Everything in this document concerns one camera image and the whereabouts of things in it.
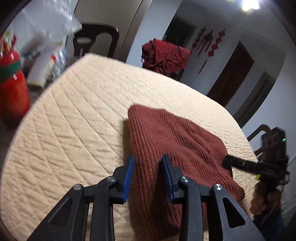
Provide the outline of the person's right hand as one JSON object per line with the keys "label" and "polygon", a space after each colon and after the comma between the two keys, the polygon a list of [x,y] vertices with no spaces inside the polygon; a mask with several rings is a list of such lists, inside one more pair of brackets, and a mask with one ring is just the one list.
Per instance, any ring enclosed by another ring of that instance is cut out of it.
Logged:
{"label": "person's right hand", "polygon": [[269,210],[268,215],[277,211],[280,208],[281,191],[278,189],[272,190],[267,196],[262,195],[264,186],[258,182],[255,185],[253,199],[251,201],[250,211],[254,215],[262,214],[266,209]]}

